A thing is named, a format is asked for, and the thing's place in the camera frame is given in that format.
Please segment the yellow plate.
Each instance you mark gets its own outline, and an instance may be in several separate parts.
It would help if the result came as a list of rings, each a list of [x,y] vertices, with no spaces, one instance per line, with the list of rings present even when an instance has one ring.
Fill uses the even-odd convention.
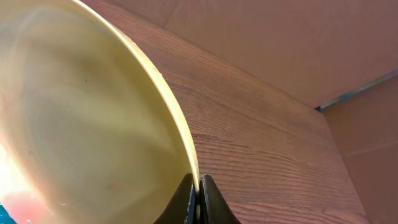
[[[193,140],[145,53],[81,1],[1,2],[1,205],[16,223],[154,223]]]

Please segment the teal plastic tray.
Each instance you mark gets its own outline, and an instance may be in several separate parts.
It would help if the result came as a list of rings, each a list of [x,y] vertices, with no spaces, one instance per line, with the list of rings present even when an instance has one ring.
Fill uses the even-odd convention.
[[[0,205],[0,224],[17,224],[2,205]]]

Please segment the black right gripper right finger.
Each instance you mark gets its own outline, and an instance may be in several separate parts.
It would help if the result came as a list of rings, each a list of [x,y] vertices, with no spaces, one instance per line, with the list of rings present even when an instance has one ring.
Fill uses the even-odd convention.
[[[200,180],[200,223],[241,224],[209,174]]]

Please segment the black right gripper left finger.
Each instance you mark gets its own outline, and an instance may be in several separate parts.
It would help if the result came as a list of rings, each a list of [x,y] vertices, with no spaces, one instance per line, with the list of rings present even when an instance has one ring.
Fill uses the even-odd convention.
[[[196,224],[197,193],[192,174],[186,174],[154,224]]]

